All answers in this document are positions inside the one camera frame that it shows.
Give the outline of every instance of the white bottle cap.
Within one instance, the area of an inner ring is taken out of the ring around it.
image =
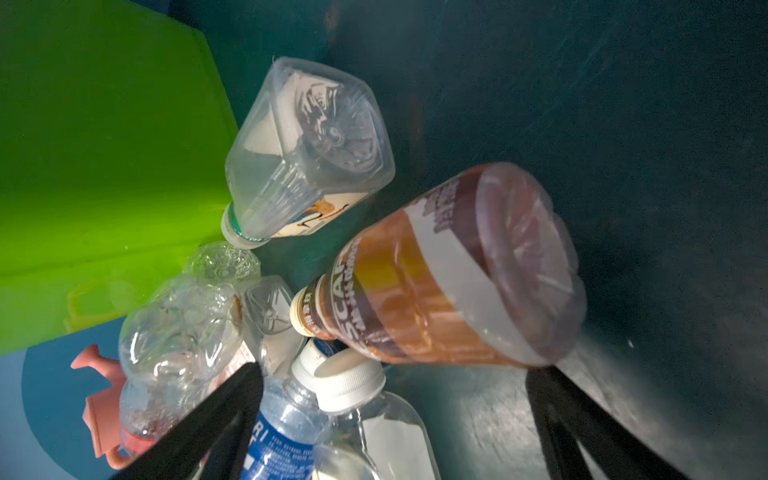
[[[301,353],[290,366],[290,371],[296,381],[299,382],[305,389],[315,392],[317,387],[317,381],[315,380],[315,370],[322,365],[328,357],[325,353],[315,346],[314,340],[310,340]]]
[[[362,405],[383,389],[382,364],[347,349],[327,359],[315,370],[317,404],[324,412],[341,412]]]
[[[232,207],[232,204],[227,205],[227,208],[224,209],[224,215],[221,217],[221,233],[224,235],[224,238],[227,239],[227,242],[243,250],[253,250],[254,248],[261,247],[266,242],[270,241],[270,239],[266,239],[263,242],[254,242],[254,241],[248,240],[247,238],[242,238],[235,231],[235,229],[232,228],[232,224],[230,223],[231,207]]]
[[[306,287],[299,290],[299,292],[293,296],[293,300],[290,302],[290,324],[293,328],[304,336],[315,336],[304,326],[304,322],[301,321],[301,297],[304,296]]]

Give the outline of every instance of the brown bottle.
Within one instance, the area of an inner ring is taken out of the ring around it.
[[[543,366],[584,320],[577,268],[541,185],[481,165],[355,236],[296,294],[291,321],[383,362]]]

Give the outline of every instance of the white stripe on label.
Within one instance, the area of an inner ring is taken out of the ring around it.
[[[525,365],[549,365],[551,362],[531,348],[512,322],[496,285],[456,238],[453,230],[446,228],[435,233],[435,214],[423,214],[426,203],[427,200],[422,198],[417,204],[406,207],[405,212],[424,261],[443,295],[465,323],[491,348]],[[483,334],[484,326],[491,324],[494,326],[493,333],[503,334],[502,339],[494,341]],[[514,356],[509,354],[510,351],[515,353]]]

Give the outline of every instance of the green panel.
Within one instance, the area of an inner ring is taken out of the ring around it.
[[[0,6],[0,355],[123,316],[211,237],[236,125],[202,34],[122,0]]]

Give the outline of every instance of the blue label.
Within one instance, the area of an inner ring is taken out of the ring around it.
[[[314,465],[311,445],[288,439],[259,412],[240,480],[307,480]]]
[[[315,346],[325,356],[334,356],[342,350],[346,350],[349,347],[341,343],[339,340],[321,340],[313,339]]]

